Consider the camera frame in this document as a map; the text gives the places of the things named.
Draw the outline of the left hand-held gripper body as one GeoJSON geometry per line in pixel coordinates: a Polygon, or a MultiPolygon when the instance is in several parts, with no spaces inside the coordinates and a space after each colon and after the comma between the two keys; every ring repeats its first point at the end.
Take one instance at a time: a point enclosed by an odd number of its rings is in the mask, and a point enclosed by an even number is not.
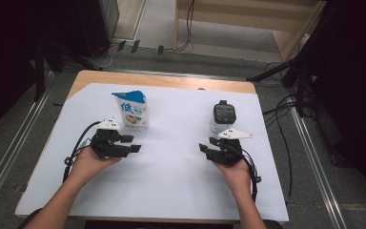
{"type": "Polygon", "coordinates": [[[95,124],[96,133],[91,139],[90,146],[100,157],[127,157],[131,147],[120,142],[121,126],[112,118],[98,121],[95,124]]]}

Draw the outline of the person's right hand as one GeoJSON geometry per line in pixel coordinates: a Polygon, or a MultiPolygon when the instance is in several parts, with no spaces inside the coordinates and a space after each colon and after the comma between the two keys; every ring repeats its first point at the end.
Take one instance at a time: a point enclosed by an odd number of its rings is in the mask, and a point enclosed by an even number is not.
{"type": "Polygon", "coordinates": [[[214,165],[222,173],[235,196],[250,194],[251,177],[249,167],[244,160],[240,160],[233,166],[222,165],[216,162],[214,165]]]}

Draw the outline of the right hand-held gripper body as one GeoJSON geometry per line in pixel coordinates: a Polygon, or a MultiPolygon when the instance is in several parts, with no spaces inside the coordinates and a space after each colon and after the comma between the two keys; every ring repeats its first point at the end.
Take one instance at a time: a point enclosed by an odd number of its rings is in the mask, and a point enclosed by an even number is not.
{"type": "Polygon", "coordinates": [[[210,149],[210,154],[206,158],[212,162],[220,163],[222,165],[232,166],[240,161],[244,156],[244,149],[241,146],[240,140],[242,138],[252,138],[250,133],[242,132],[240,130],[229,128],[217,135],[219,145],[215,146],[217,149],[210,149]]]}

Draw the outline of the light wooden shelf unit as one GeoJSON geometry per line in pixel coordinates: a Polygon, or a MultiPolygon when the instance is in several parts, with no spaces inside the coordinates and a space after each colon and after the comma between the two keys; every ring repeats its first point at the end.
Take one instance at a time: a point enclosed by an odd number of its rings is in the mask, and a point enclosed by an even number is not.
{"type": "Polygon", "coordinates": [[[270,30],[280,57],[287,61],[312,33],[325,0],[194,0],[193,20],[270,30]]]}

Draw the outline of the clear jar with black lid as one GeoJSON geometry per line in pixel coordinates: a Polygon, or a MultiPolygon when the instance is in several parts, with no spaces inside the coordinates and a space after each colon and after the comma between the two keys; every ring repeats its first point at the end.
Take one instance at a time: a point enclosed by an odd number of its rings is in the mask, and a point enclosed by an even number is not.
{"type": "Polygon", "coordinates": [[[231,128],[235,121],[235,108],[226,100],[220,100],[213,106],[213,113],[210,119],[210,128],[213,133],[219,134],[224,132],[231,128]]]}

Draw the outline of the black tripod stand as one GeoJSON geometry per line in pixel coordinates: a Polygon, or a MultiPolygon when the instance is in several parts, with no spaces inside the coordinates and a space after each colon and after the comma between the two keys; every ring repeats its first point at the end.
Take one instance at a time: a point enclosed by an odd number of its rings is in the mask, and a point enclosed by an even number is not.
{"type": "Polygon", "coordinates": [[[316,66],[317,58],[324,48],[331,42],[332,38],[329,33],[323,31],[314,32],[300,52],[292,59],[282,62],[277,67],[261,73],[257,76],[247,77],[250,82],[262,81],[276,73],[286,70],[286,74],[281,80],[284,88],[292,87],[297,82],[297,90],[295,93],[295,109],[297,113],[303,117],[303,98],[306,92],[308,78],[312,75],[313,68],[316,66]]]}

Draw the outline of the black stand with dark curtain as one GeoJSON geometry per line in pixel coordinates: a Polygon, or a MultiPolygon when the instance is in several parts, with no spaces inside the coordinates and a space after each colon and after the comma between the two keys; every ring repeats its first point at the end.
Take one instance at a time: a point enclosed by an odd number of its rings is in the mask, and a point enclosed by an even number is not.
{"type": "Polygon", "coordinates": [[[45,90],[44,65],[64,54],[87,69],[110,45],[99,0],[0,0],[0,119],[31,86],[45,90]]]}

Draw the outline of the metal floor rail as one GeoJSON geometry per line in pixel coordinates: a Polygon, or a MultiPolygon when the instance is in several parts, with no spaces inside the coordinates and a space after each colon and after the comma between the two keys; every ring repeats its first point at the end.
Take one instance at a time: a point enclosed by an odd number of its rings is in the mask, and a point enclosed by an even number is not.
{"type": "Polygon", "coordinates": [[[332,186],[329,183],[329,179],[327,179],[325,171],[319,160],[319,156],[305,124],[304,118],[299,116],[296,108],[292,108],[292,117],[295,122],[295,126],[297,128],[300,139],[302,141],[307,158],[309,159],[317,187],[321,194],[324,206],[331,220],[333,228],[348,229],[340,206],[336,199],[336,195],[332,189],[332,186]]]}
{"type": "Polygon", "coordinates": [[[46,101],[51,93],[52,84],[56,80],[55,73],[50,71],[46,79],[47,88],[44,90],[41,97],[32,103],[25,119],[23,120],[15,136],[11,140],[9,147],[0,160],[0,188],[2,187],[14,161],[20,153],[20,150],[22,149],[32,127],[34,126],[37,117],[40,115],[44,105],[46,104],[46,101]]]}

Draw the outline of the person's left hand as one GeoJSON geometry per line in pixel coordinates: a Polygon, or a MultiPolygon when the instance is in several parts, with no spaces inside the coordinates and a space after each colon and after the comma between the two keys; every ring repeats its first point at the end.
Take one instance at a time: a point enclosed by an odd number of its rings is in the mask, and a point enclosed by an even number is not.
{"type": "Polygon", "coordinates": [[[120,160],[121,157],[99,158],[91,147],[84,148],[76,157],[65,183],[82,188],[104,169],[120,160]]]}

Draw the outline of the white and blue pouch bag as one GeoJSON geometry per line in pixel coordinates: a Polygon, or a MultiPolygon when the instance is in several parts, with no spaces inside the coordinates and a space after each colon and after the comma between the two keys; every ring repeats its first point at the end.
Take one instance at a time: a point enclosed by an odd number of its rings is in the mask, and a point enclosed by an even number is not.
{"type": "Polygon", "coordinates": [[[124,125],[131,129],[149,127],[149,107],[146,96],[141,91],[112,93],[122,117],[124,125]]]}

